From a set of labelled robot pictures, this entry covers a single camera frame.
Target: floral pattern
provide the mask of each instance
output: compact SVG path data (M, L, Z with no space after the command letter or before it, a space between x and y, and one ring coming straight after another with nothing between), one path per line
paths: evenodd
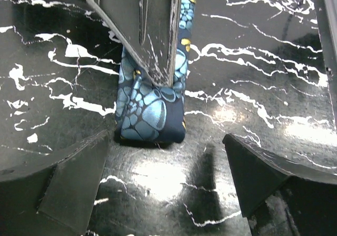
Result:
M196 0L182 0L173 87L158 87L123 48L116 102L122 139L181 143L185 138L184 91Z

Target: folded fabric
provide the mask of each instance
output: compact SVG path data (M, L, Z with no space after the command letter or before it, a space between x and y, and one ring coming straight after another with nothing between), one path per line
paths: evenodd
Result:
M154 86L123 48L115 134L122 139L181 143L185 138L184 93L196 0L181 0L173 87Z

